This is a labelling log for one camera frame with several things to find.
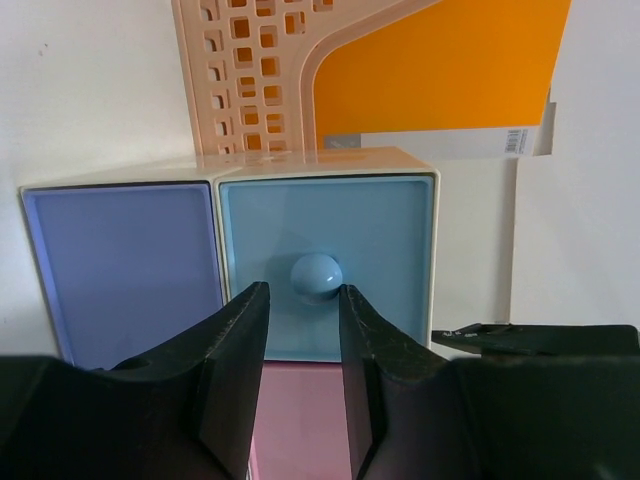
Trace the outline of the white drawer box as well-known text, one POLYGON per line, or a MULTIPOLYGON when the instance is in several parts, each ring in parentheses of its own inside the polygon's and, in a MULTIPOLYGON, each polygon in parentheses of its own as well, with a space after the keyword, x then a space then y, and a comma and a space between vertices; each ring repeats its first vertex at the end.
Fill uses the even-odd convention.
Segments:
POLYGON ((336 362, 339 288, 430 341, 440 176, 396 147, 219 154, 19 191, 63 358, 112 368, 270 287, 265 356, 336 362))

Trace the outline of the purple blue drawer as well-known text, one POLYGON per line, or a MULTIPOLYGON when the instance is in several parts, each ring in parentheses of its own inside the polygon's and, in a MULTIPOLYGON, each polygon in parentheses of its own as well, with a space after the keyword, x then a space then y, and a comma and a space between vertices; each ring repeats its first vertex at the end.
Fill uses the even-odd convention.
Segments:
POLYGON ((110 369, 223 305, 208 183, 25 189, 64 360, 110 369))

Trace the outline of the orange document folder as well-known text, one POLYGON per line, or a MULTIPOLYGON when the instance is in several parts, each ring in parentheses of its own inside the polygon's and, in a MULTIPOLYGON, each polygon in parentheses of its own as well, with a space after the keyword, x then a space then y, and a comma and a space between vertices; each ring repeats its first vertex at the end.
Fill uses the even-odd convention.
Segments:
POLYGON ((329 136, 540 123, 569 3, 428 2, 325 58, 315 148, 329 136))

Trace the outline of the light blue drawer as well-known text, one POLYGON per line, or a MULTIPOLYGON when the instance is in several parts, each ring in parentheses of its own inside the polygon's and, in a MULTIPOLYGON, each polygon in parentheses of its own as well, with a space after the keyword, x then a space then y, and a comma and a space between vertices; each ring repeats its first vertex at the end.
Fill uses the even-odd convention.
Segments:
POLYGON ((338 293, 355 286, 414 340, 431 326, 431 174, 248 180, 219 187, 229 287, 269 285, 265 356, 340 358, 338 293))

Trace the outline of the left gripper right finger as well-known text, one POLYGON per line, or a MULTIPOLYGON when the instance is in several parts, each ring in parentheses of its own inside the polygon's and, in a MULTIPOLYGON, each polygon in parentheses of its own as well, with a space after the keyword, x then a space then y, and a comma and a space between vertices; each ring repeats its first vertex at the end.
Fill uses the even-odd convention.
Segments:
POLYGON ((445 359, 339 293, 355 479, 635 479, 639 355, 445 359))

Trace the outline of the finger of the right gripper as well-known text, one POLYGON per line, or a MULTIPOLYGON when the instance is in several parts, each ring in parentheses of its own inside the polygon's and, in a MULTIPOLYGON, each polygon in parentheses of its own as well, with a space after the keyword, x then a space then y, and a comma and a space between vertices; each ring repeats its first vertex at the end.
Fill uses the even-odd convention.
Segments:
POLYGON ((462 352, 488 356, 639 355, 639 332, 631 325, 472 324, 434 330, 431 340, 462 352))

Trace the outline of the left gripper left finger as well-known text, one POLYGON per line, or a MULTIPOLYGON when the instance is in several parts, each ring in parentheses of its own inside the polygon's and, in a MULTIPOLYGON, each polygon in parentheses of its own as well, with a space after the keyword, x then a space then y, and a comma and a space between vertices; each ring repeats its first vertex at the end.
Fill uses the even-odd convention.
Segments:
POLYGON ((5 479, 243 479, 269 326, 256 282, 110 370, 1 359, 5 479))

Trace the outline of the pink drawer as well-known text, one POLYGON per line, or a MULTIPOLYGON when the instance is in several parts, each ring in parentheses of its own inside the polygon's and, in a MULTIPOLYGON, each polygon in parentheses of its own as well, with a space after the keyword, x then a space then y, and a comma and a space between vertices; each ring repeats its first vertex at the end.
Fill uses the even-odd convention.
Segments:
POLYGON ((267 362, 262 371, 252 479, 349 479, 342 370, 335 363, 267 362))

